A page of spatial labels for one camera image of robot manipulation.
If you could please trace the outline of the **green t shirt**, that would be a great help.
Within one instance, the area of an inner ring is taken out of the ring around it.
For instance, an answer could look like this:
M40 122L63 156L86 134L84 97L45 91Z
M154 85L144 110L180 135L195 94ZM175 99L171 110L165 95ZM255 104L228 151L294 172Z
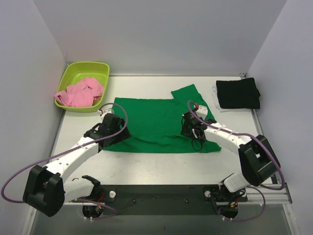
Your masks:
M212 153L221 147L206 141L200 144L181 135L182 115L188 112L187 102L192 100L206 106L195 85L172 91L171 99L136 99L116 97L114 113L128 117L131 137L106 148L113 152L130 153Z

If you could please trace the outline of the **white t shirt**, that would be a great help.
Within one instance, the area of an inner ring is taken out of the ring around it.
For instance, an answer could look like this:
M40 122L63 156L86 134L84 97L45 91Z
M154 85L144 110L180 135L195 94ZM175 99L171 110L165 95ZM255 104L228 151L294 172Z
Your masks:
M214 100L215 107L219 110L220 113L223 112L243 112L243 111L249 111L249 109L224 109L220 106L218 96L217 96L217 87L216 85L212 86L212 96Z

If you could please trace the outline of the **black t shirt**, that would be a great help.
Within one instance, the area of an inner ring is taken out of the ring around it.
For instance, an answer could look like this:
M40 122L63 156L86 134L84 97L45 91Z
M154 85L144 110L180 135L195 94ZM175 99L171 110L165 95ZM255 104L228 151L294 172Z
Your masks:
M260 109L260 92L255 79L216 81L217 98L223 109Z

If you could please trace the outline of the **green plastic basin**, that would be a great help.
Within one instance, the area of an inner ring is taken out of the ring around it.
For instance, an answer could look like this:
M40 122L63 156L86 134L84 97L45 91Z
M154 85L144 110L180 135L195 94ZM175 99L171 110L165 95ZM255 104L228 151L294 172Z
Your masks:
M66 68L61 81L59 83L57 92L65 91L69 85L74 85L86 77L96 78L100 84L104 87L104 92L100 100L94 103L91 107L66 107L58 103L55 99L55 104L67 111L90 113L95 112L102 104L103 98L106 93L107 83L109 80L110 67L105 63L100 62L75 62Z

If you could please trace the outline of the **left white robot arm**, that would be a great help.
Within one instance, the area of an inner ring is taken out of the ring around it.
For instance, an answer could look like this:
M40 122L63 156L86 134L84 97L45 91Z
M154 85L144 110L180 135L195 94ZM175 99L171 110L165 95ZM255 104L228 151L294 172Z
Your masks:
M67 179L86 160L130 136L124 118L111 111L103 113L101 122L88 130L66 154L44 166L31 168L22 200L48 217L54 216L67 202L83 197L98 200L103 196L98 180L88 175L70 182Z

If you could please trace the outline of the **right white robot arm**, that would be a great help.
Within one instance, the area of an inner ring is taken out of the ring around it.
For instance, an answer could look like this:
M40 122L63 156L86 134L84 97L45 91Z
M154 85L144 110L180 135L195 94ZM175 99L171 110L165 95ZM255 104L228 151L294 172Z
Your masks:
M199 141L215 142L239 157L241 170L223 179L219 185L235 193L247 186L260 186L281 168L271 145L262 135L252 136L234 132L213 119L203 120L204 113L193 110L182 115L181 134Z

